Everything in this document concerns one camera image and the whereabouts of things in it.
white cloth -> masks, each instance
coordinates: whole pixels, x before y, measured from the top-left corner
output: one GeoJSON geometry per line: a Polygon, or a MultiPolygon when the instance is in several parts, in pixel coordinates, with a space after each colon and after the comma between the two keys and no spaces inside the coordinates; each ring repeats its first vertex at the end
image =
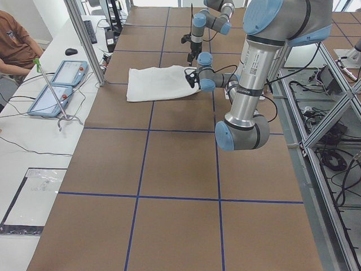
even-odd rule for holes
{"type": "Polygon", "coordinates": [[[128,102],[168,100],[198,92],[191,88],[184,75],[185,67],[129,69],[128,102]]]}

blue and white device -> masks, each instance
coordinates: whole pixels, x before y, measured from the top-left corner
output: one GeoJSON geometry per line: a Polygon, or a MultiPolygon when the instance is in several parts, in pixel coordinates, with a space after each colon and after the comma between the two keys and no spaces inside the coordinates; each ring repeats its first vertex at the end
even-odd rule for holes
{"type": "Polygon", "coordinates": [[[76,86],[83,79],[88,70],[86,61],[63,60],[55,72],[51,84],[63,86],[76,86]]]}
{"type": "MultiPolygon", "coordinates": [[[[56,93],[58,100],[60,100],[63,108],[66,108],[70,97],[72,96],[73,87],[53,85],[52,88],[54,89],[54,92],[56,93]]],[[[35,99],[33,104],[30,106],[28,115],[56,117],[60,112],[60,107],[58,106],[50,88],[46,85],[35,99]]]]}

orange shirt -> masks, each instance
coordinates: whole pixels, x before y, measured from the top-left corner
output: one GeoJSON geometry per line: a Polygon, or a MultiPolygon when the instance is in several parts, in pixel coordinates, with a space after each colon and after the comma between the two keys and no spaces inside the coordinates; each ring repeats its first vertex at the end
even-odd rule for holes
{"type": "Polygon", "coordinates": [[[5,64],[30,69],[39,56],[25,43],[29,33],[10,14],[0,10],[0,58],[5,64]]]}

computer mouse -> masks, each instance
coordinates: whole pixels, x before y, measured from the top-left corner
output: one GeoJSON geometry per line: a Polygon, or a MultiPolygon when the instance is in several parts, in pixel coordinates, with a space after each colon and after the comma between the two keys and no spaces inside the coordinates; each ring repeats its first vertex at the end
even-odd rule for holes
{"type": "Polygon", "coordinates": [[[73,49],[73,48],[67,48],[65,50],[65,54],[66,55],[75,55],[78,53],[78,50],[77,49],[73,49]]]}

white desk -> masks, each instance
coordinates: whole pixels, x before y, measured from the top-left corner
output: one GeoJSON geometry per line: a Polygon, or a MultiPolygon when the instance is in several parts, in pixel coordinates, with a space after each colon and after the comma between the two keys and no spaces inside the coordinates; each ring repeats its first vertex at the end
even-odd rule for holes
{"type": "MultiPolygon", "coordinates": [[[[98,43],[94,44],[94,50],[100,61],[103,51],[107,51],[105,45],[104,30],[107,23],[97,23],[103,16],[84,16],[84,20],[91,20],[98,43]]],[[[45,72],[55,72],[62,60],[87,60],[84,49],[73,28],[72,22],[68,20],[59,34],[50,43],[40,58],[42,68],[45,72]],[[67,48],[78,50],[78,54],[66,56],[67,48]]],[[[34,67],[27,78],[39,75],[34,67]]],[[[18,88],[15,95],[36,97],[45,86],[45,80],[38,78],[24,83],[18,88]]],[[[98,91],[98,84],[94,75],[81,88],[86,96],[77,116],[84,122],[87,118],[93,101],[98,91]]],[[[80,106],[83,96],[78,91],[73,94],[67,107],[68,114],[74,114],[80,106]]],[[[20,111],[27,112],[32,100],[15,98],[11,103],[20,111]]],[[[0,116],[17,114],[15,109],[7,105],[0,116]]],[[[41,117],[14,116],[0,118],[1,137],[16,142],[19,145],[38,152],[54,152],[73,154],[83,126],[77,121],[62,121],[63,130],[59,132],[57,119],[43,119],[41,117]]],[[[25,152],[19,147],[9,144],[0,139],[0,220],[4,217],[19,185],[29,167],[39,168],[67,168],[71,160],[68,156],[38,155],[25,152]]],[[[0,235],[0,271],[25,271],[35,251],[39,237],[0,235]]]]}

